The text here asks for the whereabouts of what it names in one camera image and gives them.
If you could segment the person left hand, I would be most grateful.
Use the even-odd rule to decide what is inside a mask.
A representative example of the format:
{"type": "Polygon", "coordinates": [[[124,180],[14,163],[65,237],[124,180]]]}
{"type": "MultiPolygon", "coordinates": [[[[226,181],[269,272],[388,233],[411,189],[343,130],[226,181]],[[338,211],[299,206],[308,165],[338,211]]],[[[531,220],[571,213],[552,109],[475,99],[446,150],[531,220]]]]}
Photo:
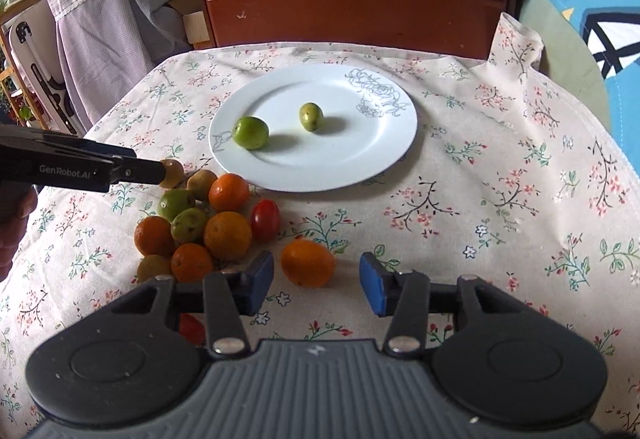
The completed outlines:
{"type": "Polygon", "coordinates": [[[18,202],[15,214],[1,225],[1,281],[8,276],[13,266],[13,258],[18,245],[25,236],[28,218],[36,209],[38,194],[31,185],[27,193],[18,202]]]}

